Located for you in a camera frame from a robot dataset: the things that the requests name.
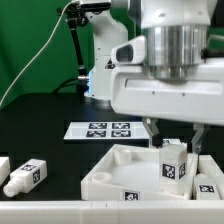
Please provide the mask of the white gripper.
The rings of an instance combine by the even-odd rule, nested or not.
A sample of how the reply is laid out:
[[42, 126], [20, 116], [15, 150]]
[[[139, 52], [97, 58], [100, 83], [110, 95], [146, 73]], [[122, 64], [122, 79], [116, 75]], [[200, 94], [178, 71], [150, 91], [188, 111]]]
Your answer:
[[205, 63], [187, 72], [185, 79], [165, 80], [154, 78], [146, 66], [116, 67], [111, 76], [112, 108], [144, 117], [149, 146], [156, 148], [163, 144], [157, 119], [194, 123], [187, 150], [200, 154], [207, 124], [224, 126], [224, 63]]

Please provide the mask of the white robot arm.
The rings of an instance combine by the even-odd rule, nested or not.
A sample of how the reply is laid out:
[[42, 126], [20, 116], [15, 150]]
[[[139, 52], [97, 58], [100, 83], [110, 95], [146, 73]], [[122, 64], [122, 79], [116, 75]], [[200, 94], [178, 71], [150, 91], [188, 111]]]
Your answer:
[[189, 122], [201, 151], [211, 125], [224, 126], [224, 54], [210, 49], [207, 30], [217, 0], [128, 0], [141, 34], [114, 47], [111, 106], [153, 124]]

